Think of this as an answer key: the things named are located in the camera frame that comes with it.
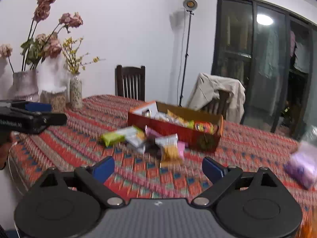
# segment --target red tablecloth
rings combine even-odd
[[[125,127],[128,110],[141,103],[110,95],[89,97],[84,99],[83,109],[65,111],[67,126],[50,127],[38,136],[21,134],[22,142],[12,149],[12,158],[26,184],[32,185],[48,167],[71,171],[110,155],[115,159],[115,173],[105,185],[125,199],[196,197],[211,185],[201,169],[205,153],[188,149],[182,167],[160,169],[154,158],[132,152],[124,143],[105,148],[98,141],[102,133]],[[302,189],[283,170],[296,146],[292,139],[225,121],[218,148],[209,156],[244,171],[269,167],[303,210],[309,211],[316,204],[316,190]]]

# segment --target red box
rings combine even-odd
[[[167,110],[170,110],[174,114],[188,121],[205,121],[216,124],[218,125],[218,130],[215,134],[210,134],[182,127],[173,123],[142,116],[141,112],[146,110],[151,110],[152,112],[158,111],[162,113],[167,113]],[[128,125],[134,125],[141,129],[144,129],[147,125],[164,136],[177,133],[179,140],[187,142],[190,148],[212,153],[216,150],[222,135],[223,117],[221,114],[214,115],[203,111],[194,111],[188,108],[152,101],[130,110],[128,112]]]

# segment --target black circular disc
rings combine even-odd
[[[99,216],[100,205],[93,197],[59,187],[27,194],[14,213],[17,227],[34,238],[81,235],[96,225]]]
[[[302,209],[291,194],[267,186],[232,192],[219,201],[216,214],[230,233],[253,238],[288,237],[302,221]]]

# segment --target chair backrest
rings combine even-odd
[[[118,96],[145,100],[145,66],[116,68]]]
[[[226,119],[227,109],[229,107],[229,103],[227,100],[230,96],[229,91],[218,90],[219,99],[213,98],[207,105],[202,107],[202,111],[212,113],[212,114],[222,114],[223,119]]]

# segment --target silver screw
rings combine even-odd
[[[112,197],[107,200],[107,203],[111,206],[119,206],[123,203],[122,198]]]
[[[195,198],[193,201],[198,206],[206,206],[209,203],[209,200],[205,197]]]

